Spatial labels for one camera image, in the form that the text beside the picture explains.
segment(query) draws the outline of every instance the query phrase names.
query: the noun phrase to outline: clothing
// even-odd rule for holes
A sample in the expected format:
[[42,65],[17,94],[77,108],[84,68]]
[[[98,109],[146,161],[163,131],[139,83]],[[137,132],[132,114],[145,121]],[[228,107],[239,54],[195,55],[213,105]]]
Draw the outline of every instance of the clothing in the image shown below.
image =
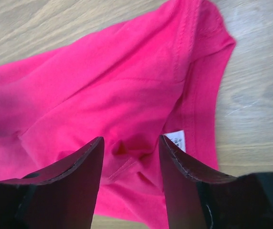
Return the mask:
[[212,3],[169,0],[69,46],[0,66],[0,180],[103,136],[95,213],[168,228],[158,137],[184,130],[187,153],[217,168],[216,96],[234,45]]

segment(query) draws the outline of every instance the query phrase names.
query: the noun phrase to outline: pink t-shirt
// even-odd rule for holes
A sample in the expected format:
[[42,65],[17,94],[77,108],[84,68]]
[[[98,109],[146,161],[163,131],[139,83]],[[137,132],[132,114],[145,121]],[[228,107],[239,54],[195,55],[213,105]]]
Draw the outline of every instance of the pink t-shirt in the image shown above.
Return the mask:
[[103,136],[95,213],[168,228],[158,137],[184,130],[187,153],[217,168],[216,97],[234,45],[212,3],[169,0],[69,46],[0,66],[0,180]]

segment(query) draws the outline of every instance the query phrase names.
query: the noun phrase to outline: wooden surface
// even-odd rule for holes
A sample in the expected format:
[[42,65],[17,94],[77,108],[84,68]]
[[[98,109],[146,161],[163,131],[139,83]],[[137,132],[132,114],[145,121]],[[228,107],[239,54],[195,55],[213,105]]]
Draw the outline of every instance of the wooden surface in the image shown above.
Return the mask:
[[[0,0],[0,64],[70,44],[164,0]],[[273,0],[215,0],[238,45],[218,98],[220,168],[273,170]],[[93,228],[145,228],[95,217]]]

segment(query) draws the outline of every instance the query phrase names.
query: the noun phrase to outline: crumpled garment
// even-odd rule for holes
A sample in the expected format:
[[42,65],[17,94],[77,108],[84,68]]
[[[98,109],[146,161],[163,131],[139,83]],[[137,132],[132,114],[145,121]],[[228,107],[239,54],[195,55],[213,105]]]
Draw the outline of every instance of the crumpled garment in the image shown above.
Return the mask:
[[234,46],[212,3],[169,0],[0,66],[0,180],[21,178],[103,136],[95,213],[168,228],[158,137],[184,130],[186,152],[218,168],[216,97]]

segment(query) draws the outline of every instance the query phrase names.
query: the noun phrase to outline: care label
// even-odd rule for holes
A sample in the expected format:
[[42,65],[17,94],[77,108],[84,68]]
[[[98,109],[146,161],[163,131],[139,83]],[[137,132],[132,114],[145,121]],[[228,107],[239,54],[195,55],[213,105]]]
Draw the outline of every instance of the care label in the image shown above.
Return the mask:
[[177,132],[168,133],[164,135],[168,137],[173,143],[175,143],[176,146],[178,146],[183,152],[186,153],[184,130],[180,130]]

